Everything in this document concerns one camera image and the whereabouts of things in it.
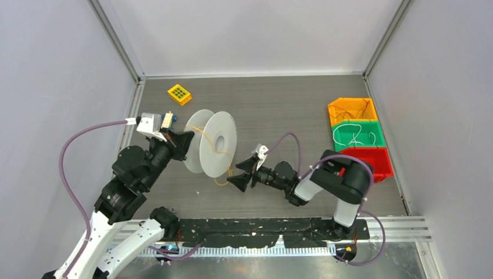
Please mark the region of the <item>translucent white spool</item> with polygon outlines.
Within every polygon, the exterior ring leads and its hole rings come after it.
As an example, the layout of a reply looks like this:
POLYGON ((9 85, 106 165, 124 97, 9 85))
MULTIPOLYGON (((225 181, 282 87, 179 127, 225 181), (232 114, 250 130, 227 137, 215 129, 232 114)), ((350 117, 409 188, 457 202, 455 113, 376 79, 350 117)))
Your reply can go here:
POLYGON ((211 178, 225 174, 234 159, 238 140, 232 115, 201 109, 189 118, 184 131, 195 133, 184 161, 186 168, 211 178))

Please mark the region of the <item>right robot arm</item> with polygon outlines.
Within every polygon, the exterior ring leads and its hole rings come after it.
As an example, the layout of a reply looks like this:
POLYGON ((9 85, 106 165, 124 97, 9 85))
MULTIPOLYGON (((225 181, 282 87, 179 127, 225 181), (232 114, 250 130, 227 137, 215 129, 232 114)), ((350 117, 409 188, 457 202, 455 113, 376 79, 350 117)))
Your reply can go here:
POLYGON ((285 161, 272 169, 262 166, 258 153, 237 163, 236 168, 243 173, 226 180, 242 192, 261 183, 283 192, 294 206, 306 205, 322 191, 334 195, 337 204, 329 232, 337 239, 348 238, 355 231, 354 221, 374 181, 374 168, 370 163, 329 149, 302 176, 285 161))

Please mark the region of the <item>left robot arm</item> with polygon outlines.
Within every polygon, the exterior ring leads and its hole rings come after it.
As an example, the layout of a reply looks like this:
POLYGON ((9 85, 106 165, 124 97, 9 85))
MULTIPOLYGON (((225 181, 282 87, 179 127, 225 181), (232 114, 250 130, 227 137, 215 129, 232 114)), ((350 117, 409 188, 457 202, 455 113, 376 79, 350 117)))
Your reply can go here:
POLYGON ((163 141, 149 139, 149 148, 128 146, 119 154, 113 177, 102 189, 94 205, 89 228, 69 258, 44 278, 116 278, 145 248, 158 240, 177 239, 179 218, 161 206, 154 209, 143 225, 109 250, 117 234, 146 201, 157 178, 171 160, 184 161, 194 132, 164 134, 163 141))

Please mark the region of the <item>white toy car blue wheels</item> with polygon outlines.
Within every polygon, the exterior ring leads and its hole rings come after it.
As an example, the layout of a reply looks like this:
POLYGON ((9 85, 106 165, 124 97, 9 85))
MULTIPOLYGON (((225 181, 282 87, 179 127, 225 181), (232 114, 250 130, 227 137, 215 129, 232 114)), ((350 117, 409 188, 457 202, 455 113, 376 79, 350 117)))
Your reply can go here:
POLYGON ((172 130, 173 124, 177 121, 177 116, 172 112, 167 112, 162 115, 161 130, 172 130))

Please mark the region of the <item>yellow block green studs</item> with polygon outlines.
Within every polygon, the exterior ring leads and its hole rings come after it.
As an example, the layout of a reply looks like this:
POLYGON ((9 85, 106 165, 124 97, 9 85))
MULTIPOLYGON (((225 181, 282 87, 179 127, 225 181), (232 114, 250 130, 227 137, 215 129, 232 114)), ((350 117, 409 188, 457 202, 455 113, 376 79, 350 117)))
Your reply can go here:
POLYGON ((184 106, 192 99, 192 95, 180 84, 176 84, 167 90, 169 96, 180 106, 184 106))

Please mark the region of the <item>green bin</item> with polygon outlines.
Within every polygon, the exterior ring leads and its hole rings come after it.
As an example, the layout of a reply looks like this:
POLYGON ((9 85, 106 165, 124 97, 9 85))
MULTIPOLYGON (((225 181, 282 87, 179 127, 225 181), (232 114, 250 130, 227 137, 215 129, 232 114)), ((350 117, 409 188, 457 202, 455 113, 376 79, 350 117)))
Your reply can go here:
POLYGON ((353 147, 386 147, 378 121, 343 121, 332 127, 335 151, 353 147))

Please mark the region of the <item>orange bin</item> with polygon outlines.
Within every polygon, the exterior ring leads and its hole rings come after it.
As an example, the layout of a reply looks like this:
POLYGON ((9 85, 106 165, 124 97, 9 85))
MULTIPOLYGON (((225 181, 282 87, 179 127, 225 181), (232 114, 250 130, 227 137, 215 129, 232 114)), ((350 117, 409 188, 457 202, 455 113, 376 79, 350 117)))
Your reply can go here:
POLYGON ((330 126, 343 121, 378 121, 371 98, 337 98, 327 105, 330 126))

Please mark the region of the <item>red bin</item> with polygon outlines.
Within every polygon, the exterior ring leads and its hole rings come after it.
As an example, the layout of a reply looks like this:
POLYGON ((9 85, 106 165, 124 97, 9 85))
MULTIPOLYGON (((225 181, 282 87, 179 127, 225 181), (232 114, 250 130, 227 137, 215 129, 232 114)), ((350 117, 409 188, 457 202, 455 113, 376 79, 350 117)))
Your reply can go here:
POLYGON ((374 170, 374 182, 380 183, 393 177, 394 171, 386 147, 353 147, 339 151, 341 154, 353 156, 369 163, 374 170))

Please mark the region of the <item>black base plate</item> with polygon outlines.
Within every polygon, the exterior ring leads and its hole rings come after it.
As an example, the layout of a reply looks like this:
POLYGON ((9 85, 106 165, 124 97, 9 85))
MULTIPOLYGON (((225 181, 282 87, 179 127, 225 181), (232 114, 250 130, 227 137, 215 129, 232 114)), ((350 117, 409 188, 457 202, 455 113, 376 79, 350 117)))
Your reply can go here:
POLYGON ((286 248, 318 248, 327 241, 368 240, 365 220, 355 220, 350 229, 337 227, 327 218, 181 219, 161 241, 181 242, 192 248, 271 248, 278 239, 286 248))

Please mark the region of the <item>aluminium rail front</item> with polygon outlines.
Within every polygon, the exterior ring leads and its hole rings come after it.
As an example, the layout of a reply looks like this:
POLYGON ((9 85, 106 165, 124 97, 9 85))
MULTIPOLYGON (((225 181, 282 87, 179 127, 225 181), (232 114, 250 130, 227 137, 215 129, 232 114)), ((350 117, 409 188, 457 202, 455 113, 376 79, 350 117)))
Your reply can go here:
MULTIPOLYGON (((391 244, 403 244, 415 242, 430 242, 431 234, 425 221, 421 217, 361 217, 357 220, 365 220, 370 234, 368 240, 353 240, 333 242, 327 241, 326 245, 318 248, 286 248, 284 241, 278 239, 275 246, 271 248, 200 248, 193 254, 195 257, 257 257, 257 256, 354 256, 359 248, 374 256, 385 243, 386 247, 391 244)), ((138 255, 140 257, 153 257, 156 252, 153 247, 162 248, 172 256, 182 256, 192 248, 184 246, 181 242, 158 240, 145 248, 138 255)))

